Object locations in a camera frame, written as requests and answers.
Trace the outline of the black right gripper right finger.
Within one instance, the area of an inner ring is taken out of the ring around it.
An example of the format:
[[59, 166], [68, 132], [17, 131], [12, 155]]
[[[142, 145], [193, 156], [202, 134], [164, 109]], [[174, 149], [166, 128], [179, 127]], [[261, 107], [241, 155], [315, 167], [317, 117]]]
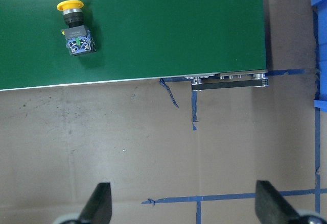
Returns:
[[300, 215], [269, 181], [256, 182], [255, 214], [260, 223], [300, 223]]

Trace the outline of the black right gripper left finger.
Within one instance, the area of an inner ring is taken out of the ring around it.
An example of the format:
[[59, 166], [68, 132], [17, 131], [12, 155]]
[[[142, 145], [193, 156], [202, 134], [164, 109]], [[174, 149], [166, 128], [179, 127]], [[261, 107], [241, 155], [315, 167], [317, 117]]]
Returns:
[[112, 198], [110, 183], [99, 183], [81, 211], [78, 223], [110, 223]]

